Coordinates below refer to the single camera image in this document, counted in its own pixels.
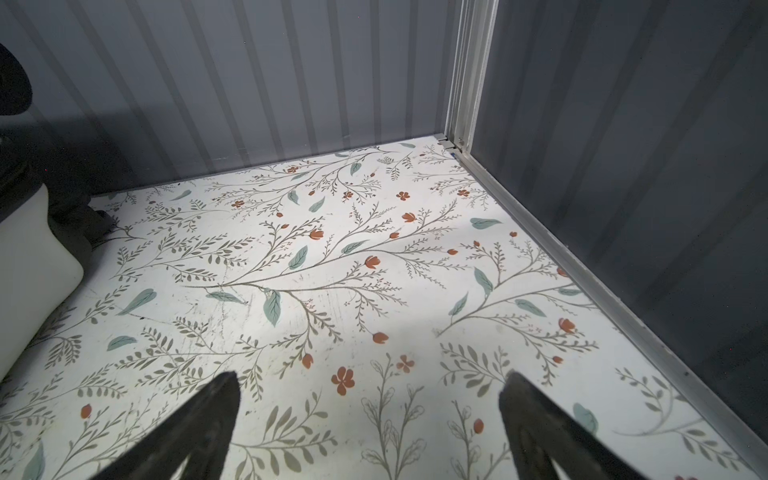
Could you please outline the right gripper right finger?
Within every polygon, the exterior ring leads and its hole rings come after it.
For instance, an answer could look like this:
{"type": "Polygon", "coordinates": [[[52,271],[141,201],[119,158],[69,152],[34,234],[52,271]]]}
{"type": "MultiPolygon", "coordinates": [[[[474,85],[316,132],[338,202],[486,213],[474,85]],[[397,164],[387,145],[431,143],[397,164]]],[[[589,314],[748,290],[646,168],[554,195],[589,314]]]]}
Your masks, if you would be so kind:
{"type": "Polygon", "coordinates": [[[507,376],[499,410],[519,479],[641,479],[632,466],[517,371],[507,376]]]}

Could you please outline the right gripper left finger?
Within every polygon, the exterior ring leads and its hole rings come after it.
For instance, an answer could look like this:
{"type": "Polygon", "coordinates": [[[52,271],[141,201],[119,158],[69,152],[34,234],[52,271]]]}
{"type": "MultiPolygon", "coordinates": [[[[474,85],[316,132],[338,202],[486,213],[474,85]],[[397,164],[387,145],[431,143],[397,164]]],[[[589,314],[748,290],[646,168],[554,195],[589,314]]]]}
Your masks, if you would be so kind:
{"type": "Polygon", "coordinates": [[[96,479],[219,479],[241,392],[233,371],[217,375],[96,479]]]}

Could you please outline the black hard-shell suitcase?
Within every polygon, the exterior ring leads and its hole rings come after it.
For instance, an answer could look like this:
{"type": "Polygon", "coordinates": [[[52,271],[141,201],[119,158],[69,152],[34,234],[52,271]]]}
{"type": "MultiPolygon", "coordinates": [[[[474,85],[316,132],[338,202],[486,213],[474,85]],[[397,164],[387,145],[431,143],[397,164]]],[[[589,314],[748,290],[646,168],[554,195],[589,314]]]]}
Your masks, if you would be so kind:
{"type": "Polygon", "coordinates": [[[77,187],[50,192],[11,137],[1,137],[1,372],[78,287],[113,218],[77,187]]]}

